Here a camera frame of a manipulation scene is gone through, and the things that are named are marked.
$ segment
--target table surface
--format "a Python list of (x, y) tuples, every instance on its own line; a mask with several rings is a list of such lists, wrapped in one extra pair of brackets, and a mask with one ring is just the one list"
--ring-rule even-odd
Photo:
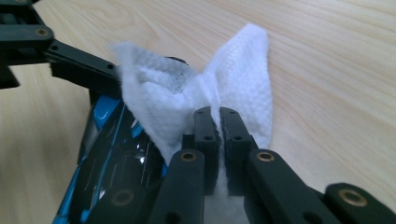
[[(35, 4), (64, 43), (115, 62), (133, 41), (202, 71), (246, 23), (269, 35), (270, 149), (310, 187), (347, 182), (396, 211), (396, 2), (61, 1)], [(87, 90), (47, 64), (0, 91), (2, 223), (50, 223), (76, 168)]]

